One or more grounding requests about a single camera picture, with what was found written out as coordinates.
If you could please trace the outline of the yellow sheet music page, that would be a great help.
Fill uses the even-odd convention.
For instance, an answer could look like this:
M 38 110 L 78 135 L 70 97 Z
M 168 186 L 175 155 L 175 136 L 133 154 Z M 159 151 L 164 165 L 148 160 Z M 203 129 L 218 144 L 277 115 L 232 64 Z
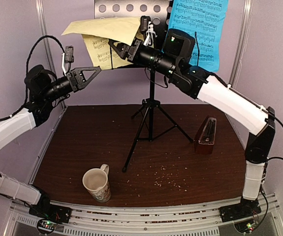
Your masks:
M 110 49 L 109 40 L 130 46 L 139 27 L 139 17 L 81 20 L 70 23 L 62 35 L 71 33 L 82 35 L 93 66 L 99 66 L 101 70 L 109 70 L 131 64 Z

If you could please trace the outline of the black music stand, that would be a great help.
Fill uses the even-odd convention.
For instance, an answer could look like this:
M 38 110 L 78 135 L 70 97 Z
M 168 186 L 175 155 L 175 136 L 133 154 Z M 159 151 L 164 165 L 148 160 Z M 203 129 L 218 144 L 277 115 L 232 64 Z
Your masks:
M 170 17 L 172 5 L 172 0 L 95 0 L 94 17 L 97 19 L 102 17 L 150 16 L 151 21 L 154 24 L 154 31 L 157 34 L 157 38 L 154 40 L 154 46 L 157 49 L 161 49 L 168 29 L 168 19 Z M 138 131 L 122 169 L 122 172 L 124 173 L 127 171 L 138 141 L 147 140 L 151 142 L 174 128 L 177 128 L 189 142 L 193 142 L 193 139 L 162 108 L 161 103 L 158 100 L 155 100 L 156 73 L 153 69 L 150 70 L 150 74 L 147 75 L 147 78 L 150 80 L 150 95 L 149 98 L 142 101 L 141 108 L 131 116 L 131 119 L 134 119 L 138 114 L 141 114 L 142 121 L 140 122 Z M 155 109 L 160 110 L 173 125 L 154 137 Z

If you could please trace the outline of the blue sheet music page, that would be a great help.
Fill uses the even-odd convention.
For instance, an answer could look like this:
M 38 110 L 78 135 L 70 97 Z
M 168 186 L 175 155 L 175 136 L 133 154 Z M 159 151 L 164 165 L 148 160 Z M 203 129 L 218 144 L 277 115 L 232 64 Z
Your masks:
M 191 51 L 191 65 L 211 72 L 219 70 L 219 44 L 227 9 L 227 0 L 173 1 L 168 28 L 182 30 L 198 40 Z

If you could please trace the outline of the red wooden metronome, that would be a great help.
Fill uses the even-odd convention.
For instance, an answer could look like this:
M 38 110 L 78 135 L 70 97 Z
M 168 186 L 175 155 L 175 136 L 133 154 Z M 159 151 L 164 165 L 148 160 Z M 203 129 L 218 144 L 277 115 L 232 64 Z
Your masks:
M 212 154 L 216 139 L 216 128 L 217 119 L 207 116 L 200 125 L 194 138 L 194 151 L 196 154 Z

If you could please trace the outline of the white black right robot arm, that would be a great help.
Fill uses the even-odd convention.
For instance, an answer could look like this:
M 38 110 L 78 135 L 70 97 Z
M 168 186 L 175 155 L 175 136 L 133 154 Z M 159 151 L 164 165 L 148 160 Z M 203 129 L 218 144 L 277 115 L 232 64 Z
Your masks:
M 215 73 L 190 65 L 195 38 L 179 29 L 168 30 L 162 50 L 145 46 L 138 38 L 131 45 L 112 39 L 108 44 L 120 58 L 164 75 L 184 94 L 216 107 L 249 131 L 245 149 L 245 184 L 240 203 L 236 206 L 239 216 L 248 216 L 255 209 L 275 136 L 274 109 L 252 102 Z

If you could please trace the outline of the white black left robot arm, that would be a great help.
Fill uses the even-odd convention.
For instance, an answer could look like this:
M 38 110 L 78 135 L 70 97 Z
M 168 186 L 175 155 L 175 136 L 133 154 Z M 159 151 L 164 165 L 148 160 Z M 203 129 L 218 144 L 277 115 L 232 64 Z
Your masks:
M 101 68 L 76 67 L 57 76 L 43 65 L 34 66 L 26 75 L 24 83 L 30 98 L 21 110 L 0 118 L 0 150 L 22 134 L 45 123 L 57 99 L 67 99 L 72 92 L 83 90 L 99 73 Z M 55 213 L 49 196 L 42 190 L 0 173 L 0 194 L 18 199 L 35 207 L 43 218 L 50 218 Z

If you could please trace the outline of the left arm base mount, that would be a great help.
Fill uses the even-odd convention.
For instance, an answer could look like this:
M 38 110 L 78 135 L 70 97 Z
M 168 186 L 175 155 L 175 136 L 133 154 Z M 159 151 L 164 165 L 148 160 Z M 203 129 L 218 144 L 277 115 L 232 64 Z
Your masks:
M 37 216 L 36 229 L 42 235 L 49 235 L 58 229 L 63 223 L 68 223 L 72 209 L 65 206 L 49 204 L 42 207 L 39 205 L 25 204 L 29 208 L 29 214 Z

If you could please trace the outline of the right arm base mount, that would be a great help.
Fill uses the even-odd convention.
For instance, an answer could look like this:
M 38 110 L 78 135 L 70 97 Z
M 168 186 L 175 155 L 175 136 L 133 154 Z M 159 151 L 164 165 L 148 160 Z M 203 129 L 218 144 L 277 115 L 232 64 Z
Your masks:
M 234 228 L 241 234 L 251 234 L 262 212 L 258 200 L 240 202 L 233 205 L 219 208 L 220 217 L 223 223 L 233 222 Z

